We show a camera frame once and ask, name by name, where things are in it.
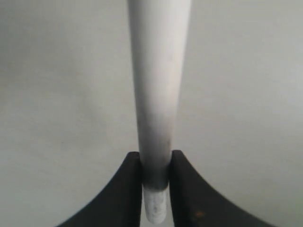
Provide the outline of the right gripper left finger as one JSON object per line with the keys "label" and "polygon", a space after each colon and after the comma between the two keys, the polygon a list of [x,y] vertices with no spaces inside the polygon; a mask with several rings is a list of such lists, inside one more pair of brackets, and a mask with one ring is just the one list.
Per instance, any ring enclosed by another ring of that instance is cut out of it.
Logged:
{"label": "right gripper left finger", "polygon": [[61,227],[138,227],[142,174],[138,152],[129,152],[104,189]]}

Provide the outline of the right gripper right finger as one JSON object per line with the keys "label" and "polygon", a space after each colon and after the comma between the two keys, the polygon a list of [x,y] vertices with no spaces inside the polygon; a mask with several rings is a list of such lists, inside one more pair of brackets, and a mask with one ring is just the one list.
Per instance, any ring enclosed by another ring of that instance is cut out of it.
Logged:
{"label": "right gripper right finger", "polygon": [[268,227],[216,191],[180,150],[174,150],[169,169],[169,192],[176,227]]}

